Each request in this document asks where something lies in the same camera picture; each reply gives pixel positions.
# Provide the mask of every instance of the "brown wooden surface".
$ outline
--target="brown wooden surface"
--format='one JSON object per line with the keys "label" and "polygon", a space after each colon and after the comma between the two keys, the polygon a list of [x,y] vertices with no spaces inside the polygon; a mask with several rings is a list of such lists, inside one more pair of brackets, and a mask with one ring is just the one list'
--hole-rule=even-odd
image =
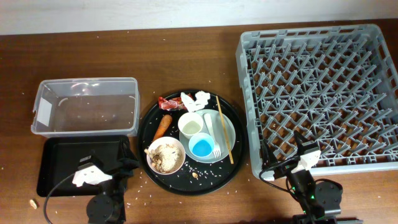
{"label": "brown wooden surface", "polygon": [[[30,131],[35,94],[42,80],[134,77],[139,84],[142,116],[159,95],[197,88],[218,93],[237,106],[245,120],[235,60],[242,32],[359,23],[381,27],[397,65],[398,20],[0,36],[0,223],[45,222],[44,199],[36,194],[45,138]],[[136,139],[131,140],[135,151]],[[200,197],[168,193],[144,172],[140,175],[141,171],[136,170],[137,175],[129,179],[127,223],[263,222],[302,212],[288,194],[252,175],[248,157],[227,186]],[[344,187],[340,217],[397,223],[397,171],[329,178]],[[38,210],[29,205],[32,198],[37,199]],[[90,198],[51,198],[49,217],[54,223],[86,223]]]}

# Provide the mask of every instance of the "gray dish rack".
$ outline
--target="gray dish rack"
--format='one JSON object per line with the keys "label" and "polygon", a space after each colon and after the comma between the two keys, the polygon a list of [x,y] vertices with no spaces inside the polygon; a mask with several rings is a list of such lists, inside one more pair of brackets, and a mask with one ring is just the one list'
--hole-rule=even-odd
{"label": "gray dish rack", "polygon": [[294,130],[321,149],[313,175],[398,168],[398,75],[378,26],[245,32],[236,62],[257,178],[264,140],[282,161]]}

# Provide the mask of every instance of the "fork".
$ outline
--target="fork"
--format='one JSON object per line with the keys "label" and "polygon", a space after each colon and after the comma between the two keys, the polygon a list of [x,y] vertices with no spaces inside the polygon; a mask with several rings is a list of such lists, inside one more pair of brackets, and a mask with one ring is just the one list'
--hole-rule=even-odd
{"label": "fork", "polygon": [[216,141],[216,137],[214,135],[213,131],[213,123],[211,122],[211,116],[208,113],[205,113],[203,115],[203,118],[205,119],[205,123],[207,126],[207,129],[209,130],[210,136],[214,139],[214,149],[213,149],[213,154],[216,158],[221,157],[221,149],[220,149],[220,144]]}

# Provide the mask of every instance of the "blue cup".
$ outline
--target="blue cup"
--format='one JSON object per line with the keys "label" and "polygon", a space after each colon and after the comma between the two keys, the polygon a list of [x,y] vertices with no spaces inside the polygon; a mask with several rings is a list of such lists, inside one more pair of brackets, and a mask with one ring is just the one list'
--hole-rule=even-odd
{"label": "blue cup", "polygon": [[214,140],[207,133],[194,134],[189,140],[188,147],[196,157],[206,157],[213,152]]}

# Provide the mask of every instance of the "blue liquid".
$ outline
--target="blue liquid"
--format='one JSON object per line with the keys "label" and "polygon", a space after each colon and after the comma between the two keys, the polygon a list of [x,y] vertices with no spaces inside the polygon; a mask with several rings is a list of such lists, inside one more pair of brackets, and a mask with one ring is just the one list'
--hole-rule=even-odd
{"label": "blue liquid", "polygon": [[194,145],[192,153],[200,157],[207,156],[211,153],[211,146],[207,141],[200,140]]}

